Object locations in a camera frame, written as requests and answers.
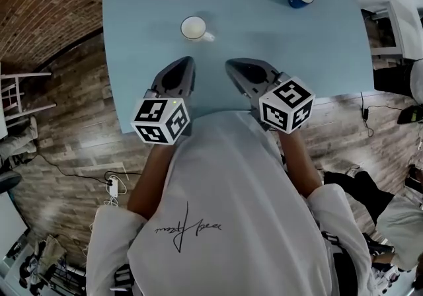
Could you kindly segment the light blue table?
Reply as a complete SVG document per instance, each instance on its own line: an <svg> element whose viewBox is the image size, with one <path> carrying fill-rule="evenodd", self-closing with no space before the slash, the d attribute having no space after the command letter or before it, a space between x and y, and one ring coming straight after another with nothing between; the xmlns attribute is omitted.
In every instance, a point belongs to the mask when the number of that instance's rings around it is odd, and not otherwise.
<svg viewBox="0 0 423 296"><path fill-rule="evenodd" d="M204 19L213 42L187 40L181 22ZM319 98L373 90L373 67L357 0L102 0L107 68L121 130L156 74L192 56L193 114L245 110L248 100L225 72L231 58L267 61L299 77Z"/></svg>

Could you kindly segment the person's left forearm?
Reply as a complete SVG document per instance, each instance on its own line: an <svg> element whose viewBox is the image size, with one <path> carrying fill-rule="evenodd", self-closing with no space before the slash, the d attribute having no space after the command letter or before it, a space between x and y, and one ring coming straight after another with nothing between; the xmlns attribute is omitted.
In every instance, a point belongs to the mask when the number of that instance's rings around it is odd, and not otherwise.
<svg viewBox="0 0 423 296"><path fill-rule="evenodd" d="M127 210L146 220L154 215L163 194L165 180L176 145L154 145L143 172L130 194Z"/></svg>

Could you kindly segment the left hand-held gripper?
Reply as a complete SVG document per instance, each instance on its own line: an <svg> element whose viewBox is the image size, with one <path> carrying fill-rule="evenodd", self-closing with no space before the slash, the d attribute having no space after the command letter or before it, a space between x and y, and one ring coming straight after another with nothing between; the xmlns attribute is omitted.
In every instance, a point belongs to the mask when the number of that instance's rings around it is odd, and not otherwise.
<svg viewBox="0 0 423 296"><path fill-rule="evenodd" d="M190 99L196 64L182 57L158 72L136 104L131 125L144 143L174 145L192 131Z"/></svg>

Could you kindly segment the person's right forearm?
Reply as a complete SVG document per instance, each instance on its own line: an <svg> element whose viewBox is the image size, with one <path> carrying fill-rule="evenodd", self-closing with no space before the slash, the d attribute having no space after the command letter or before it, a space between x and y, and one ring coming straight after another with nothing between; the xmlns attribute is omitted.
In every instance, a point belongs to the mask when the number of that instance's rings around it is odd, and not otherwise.
<svg viewBox="0 0 423 296"><path fill-rule="evenodd" d="M322 186L322 182L308 153L301 132L298 129L290 134L279 131L278 136L286 158L289 179L297 191L304 198L308 198Z"/></svg>

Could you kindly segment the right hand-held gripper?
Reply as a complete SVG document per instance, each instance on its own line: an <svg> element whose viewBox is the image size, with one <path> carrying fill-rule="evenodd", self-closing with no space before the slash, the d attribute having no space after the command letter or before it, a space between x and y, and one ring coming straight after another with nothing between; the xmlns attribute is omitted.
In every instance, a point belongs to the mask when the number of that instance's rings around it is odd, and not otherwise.
<svg viewBox="0 0 423 296"><path fill-rule="evenodd" d="M225 70L239 92L249 99L250 114L265 131L290 134L310 118L315 94L298 77L252 58L229 59Z"/></svg>

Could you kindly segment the white desk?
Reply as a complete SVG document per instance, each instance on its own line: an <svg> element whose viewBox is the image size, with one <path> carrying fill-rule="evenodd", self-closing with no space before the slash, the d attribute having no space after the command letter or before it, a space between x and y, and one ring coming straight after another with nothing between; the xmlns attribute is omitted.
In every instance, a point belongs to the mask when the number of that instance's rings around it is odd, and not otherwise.
<svg viewBox="0 0 423 296"><path fill-rule="evenodd" d="M417 0L391 0L368 5L362 13L372 21L386 18L392 28L394 46L371 47L373 56L423 59L423 26Z"/></svg>

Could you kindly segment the black and yellow bag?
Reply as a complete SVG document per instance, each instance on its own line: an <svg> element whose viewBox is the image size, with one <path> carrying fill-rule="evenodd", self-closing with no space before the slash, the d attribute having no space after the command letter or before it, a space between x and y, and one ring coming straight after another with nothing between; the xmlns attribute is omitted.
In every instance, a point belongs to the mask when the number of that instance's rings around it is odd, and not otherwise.
<svg viewBox="0 0 423 296"><path fill-rule="evenodd" d="M413 105L401 111L397 119L399 125L423 123L423 106Z"/></svg>

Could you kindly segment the white power strip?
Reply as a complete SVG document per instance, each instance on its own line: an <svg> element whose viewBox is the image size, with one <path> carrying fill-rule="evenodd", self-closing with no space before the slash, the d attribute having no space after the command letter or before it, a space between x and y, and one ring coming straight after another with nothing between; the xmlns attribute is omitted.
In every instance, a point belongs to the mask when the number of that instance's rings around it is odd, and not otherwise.
<svg viewBox="0 0 423 296"><path fill-rule="evenodd" d="M119 179L111 176L107 179L108 193L111 197L117 198L119 194Z"/></svg>

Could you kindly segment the white mug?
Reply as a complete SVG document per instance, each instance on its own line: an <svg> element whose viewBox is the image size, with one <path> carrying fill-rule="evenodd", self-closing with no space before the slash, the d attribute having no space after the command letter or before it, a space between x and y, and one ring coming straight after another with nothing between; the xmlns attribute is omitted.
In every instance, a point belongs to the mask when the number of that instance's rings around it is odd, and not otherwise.
<svg viewBox="0 0 423 296"><path fill-rule="evenodd" d="M190 41L213 42L215 36L207 31L206 22L198 16L185 18L180 25L182 35Z"/></svg>

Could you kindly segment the person's white shirt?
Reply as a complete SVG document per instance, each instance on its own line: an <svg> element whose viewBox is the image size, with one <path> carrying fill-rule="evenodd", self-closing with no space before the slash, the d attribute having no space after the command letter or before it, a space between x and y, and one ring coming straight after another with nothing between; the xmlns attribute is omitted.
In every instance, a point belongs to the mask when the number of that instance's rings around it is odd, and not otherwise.
<svg viewBox="0 0 423 296"><path fill-rule="evenodd" d="M98 208L87 296L375 296L366 241L343 189L304 198L280 139L245 112L197 119L176 145L150 220Z"/></svg>

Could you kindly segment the small white table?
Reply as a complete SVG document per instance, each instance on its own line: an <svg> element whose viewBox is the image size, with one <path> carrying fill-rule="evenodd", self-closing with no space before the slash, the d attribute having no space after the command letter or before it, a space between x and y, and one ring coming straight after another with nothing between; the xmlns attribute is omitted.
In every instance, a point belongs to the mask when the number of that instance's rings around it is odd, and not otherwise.
<svg viewBox="0 0 423 296"><path fill-rule="evenodd" d="M23 118L55 108L56 103L25 110L22 106L24 92L20 80L29 77L48 77L51 72L2 74L0 63L0 139L8 136L8 129L20 124Z"/></svg>

